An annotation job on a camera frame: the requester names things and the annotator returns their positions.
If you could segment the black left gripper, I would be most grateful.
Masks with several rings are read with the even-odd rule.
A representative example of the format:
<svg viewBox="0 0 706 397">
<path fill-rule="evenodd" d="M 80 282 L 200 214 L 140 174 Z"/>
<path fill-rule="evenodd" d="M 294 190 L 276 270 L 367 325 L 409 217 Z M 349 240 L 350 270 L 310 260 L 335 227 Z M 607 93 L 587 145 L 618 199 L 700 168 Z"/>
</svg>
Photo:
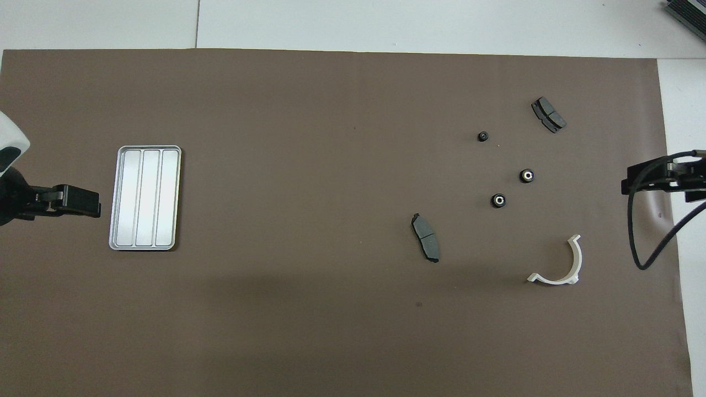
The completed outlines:
<svg viewBox="0 0 706 397">
<path fill-rule="evenodd" d="M 99 218 L 101 203 L 98 192 L 69 184 L 54 187 L 58 198 L 52 201 L 52 208 L 62 214 L 76 214 Z M 37 216 L 53 217 L 50 204 L 38 199 L 40 194 L 53 191 L 52 188 L 31 186 L 16 168 L 10 167 L 1 178 L 1 226 L 14 219 L 33 221 Z"/>
</svg>

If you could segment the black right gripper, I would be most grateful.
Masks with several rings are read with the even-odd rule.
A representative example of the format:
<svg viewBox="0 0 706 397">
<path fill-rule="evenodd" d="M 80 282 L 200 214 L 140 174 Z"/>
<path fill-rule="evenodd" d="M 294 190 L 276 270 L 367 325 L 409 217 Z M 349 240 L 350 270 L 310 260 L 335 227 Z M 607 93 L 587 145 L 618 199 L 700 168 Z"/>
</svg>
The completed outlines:
<svg viewBox="0 0 706 397">
<path fill-rule="evenodd" d="M 686 203 L 704 201 L 705 159 L 673 161 L 670 171 L 669 163 L 668 158 L 660 157 L 627 167 L 626 178 L 621 181 L 621 194 L 628 195 L 634 186 L 637 186 L 635 192 L 664 191 L 670 187 L 672 192 L 683 192 Z"/>
</svg>

